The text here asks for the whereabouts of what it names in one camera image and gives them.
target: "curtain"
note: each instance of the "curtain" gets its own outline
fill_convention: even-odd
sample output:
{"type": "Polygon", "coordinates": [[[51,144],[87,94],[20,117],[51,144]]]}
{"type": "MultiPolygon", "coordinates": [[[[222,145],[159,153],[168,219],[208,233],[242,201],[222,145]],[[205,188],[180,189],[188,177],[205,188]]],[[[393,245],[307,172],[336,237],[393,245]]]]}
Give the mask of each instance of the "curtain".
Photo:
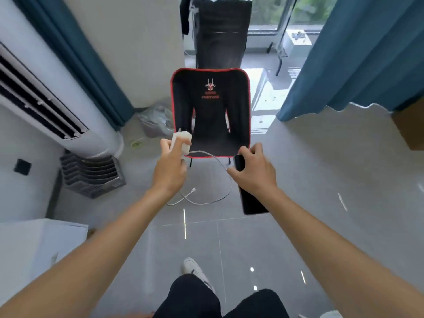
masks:
{"type": "Polygon", "coordinates": [[[13,0],[115,130],[134,108],[63,0],[13,0]]]}
{"type": "Polygon", "coordinates": [[[338,0],[277,118],[392,111],[424,89],[424,0],[338,0]]]}

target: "white sneaker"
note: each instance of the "white sneaker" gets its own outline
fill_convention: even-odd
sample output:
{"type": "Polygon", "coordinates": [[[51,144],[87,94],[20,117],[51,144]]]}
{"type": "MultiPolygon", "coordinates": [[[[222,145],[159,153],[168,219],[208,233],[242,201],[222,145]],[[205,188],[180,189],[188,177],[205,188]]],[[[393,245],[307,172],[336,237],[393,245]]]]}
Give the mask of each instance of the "white sneaker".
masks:
{"type": "Polygon", "coordinates": [[[202,269],[199,267],[197,262],[195,262],[192,258],[187,258],[183,261],[182,265],[182,272],[183,273],[191,273],[194,274],[196,277],[198,277],[203,283],[215,293],[214,287],[210,284],[209,279],[206,278],[205,274],[203,273],[202,269]]]}

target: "right hand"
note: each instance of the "right hand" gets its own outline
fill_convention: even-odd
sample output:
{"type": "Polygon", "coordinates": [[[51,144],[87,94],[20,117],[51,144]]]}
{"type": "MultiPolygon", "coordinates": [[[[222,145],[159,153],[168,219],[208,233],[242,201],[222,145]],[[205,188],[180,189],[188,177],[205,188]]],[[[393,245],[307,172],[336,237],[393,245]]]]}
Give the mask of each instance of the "right hand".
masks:
{"type": "Polygon", "coordinates": [[[242,146],[238,153],[243,155],[246,167],[241,172],[230,167],[227,172],[243,190],[258,198],[277,188],[275,168],[264,156],[261,143],[256,143],[250,150],[242,146]]]}

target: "black smartphone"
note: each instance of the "black smartphone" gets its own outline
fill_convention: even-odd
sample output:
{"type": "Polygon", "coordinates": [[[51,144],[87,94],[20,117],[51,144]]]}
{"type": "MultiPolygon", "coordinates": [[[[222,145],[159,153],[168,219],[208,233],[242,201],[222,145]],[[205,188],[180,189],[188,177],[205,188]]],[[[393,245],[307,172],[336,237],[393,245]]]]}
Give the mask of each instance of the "black smartphone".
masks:
{"type": "MultiPolygon", "coordinates": [[[[242,170],[244,170],[244,168],[246,167],[246,162],[244,160],[243,155],[234,156],[234,164],[236,166],[237,171],[241,172],[242,170]]],[[[268,210],[257,200],[256,197],[246,192],[241,187],[239,187],[239,190],[244,214],[252,215],[268,212],[268,210]]]]}

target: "hand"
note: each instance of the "hand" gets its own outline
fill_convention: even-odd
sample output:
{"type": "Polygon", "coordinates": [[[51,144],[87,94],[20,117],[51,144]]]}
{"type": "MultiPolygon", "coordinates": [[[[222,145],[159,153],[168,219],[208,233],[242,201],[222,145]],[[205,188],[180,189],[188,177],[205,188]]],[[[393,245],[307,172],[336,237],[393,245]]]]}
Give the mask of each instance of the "hand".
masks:
{"type": "Polygon", "coordinates": [[[243,155],[246,167],[241,172],[230,167],[227,172],[243,190],[258,198],[277,188],[275,168],[264,156],[261,143],[256,143],[250,150],[242,146],[239,154],[243,155]]]}
{"type": "Polygon", "coordinates": [[[162,155],[153,172],[152,189],[163,192],[167,199],[171,199],[182,188],[187,176],[186,162],[181,159],[183,143],[191,145],[188,138],[177,138],[171,150],[169,139],[160,140],[162,155]]]}

